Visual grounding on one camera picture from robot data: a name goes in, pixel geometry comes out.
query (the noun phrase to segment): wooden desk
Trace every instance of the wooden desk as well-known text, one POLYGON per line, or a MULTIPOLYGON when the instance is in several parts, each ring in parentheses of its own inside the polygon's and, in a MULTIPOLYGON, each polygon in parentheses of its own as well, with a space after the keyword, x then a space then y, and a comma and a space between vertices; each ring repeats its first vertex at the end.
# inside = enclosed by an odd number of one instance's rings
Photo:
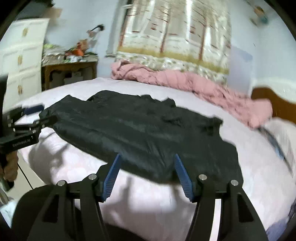
POLYGON ((45 65, 42 68, 44 69, 44 81, 45 81, 45 88, 44 90, 48 90, 49 82, 50 82, 50 74, 54 70, 59 71, 73 71, 76 72, 79 69, 84 69, 91 67, 92 68, 92 78, 96 78, 96 66, 98 62, 75 62, 75 63, 65 63, 65 64, 53 64, 53 65, 45 65))

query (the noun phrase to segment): white pillow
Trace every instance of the white pillow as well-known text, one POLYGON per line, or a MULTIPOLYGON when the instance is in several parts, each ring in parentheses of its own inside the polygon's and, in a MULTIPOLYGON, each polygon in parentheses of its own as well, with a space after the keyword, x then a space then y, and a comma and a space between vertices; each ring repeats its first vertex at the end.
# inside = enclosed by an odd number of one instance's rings
POLYGON ((296 125, 290 121, 275 117, 268 121, 264 128, 278 142, 291 169, 293 178, 296 179, 296 125))

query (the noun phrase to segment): hand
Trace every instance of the hand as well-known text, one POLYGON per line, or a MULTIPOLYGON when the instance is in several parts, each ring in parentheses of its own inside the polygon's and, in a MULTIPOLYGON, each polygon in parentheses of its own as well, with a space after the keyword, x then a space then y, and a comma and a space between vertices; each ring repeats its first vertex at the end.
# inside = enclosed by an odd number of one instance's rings
POLYGON ((11 152, 6 155, 7 165, 2 169, 0 165, 0 176, 4 177, 9 182, 14 181, 17 178, 17 170, 18 170, 18 156, 17 152, 11 152))

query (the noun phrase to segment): tiled floor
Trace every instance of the tiled floor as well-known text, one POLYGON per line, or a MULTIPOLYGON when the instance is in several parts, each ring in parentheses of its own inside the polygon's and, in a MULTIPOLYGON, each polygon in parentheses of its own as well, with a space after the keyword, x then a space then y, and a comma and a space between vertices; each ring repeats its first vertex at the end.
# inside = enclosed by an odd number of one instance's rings
MULTIPOLYGON (((29 165, 23 160, 21 155, 19 157, 19 166, 25 173, 27 179, 29 180, 30 184, 33 188, 40 187, 45 185, 44 182, 36 175, 36 173, 29 167, 29 165)), ((13 198, 15 200, 19 200, 26 192, 31 190, 31 187, 26 180, 25 176, 21 172, 20 168, 18 169, 17 178, 15 180, 14 187, 6 192, 6 195, 9 198, 13 198)))

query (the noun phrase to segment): blue gripper pad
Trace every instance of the blue gripper pad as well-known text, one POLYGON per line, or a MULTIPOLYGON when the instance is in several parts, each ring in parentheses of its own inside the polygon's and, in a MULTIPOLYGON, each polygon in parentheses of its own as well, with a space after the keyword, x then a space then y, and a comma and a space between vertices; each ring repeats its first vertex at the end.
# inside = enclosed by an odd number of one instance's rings
POLYGON ((122 162, 122 158, 119 154, 117 154, 103 184, 103 194, 102 194, 103 201, 106 201, 106 199, 111 195, 112 189, 114 187, 114 183, 116 181, 116 178, 121 166, 121 162, 122 162))
POLYGON ((183 188, 183 191, 185 193, 185 196, 193 202, 194 195, 193 195, 193 186, 192 181, 190 180, 188 173, 179 157, 178 154, 175 155, 175 170, 177 172, 177 175, 179 177, 181 186, 183 188))
POLYGON ((33 114, 33 113, 36 113, 36 112, 39 112, 42 110, 44 110, 44 105, 40 104, 40 105, 25 108, 23 113, 24 113, 24 115, 30 115, 30 114, 33 114))

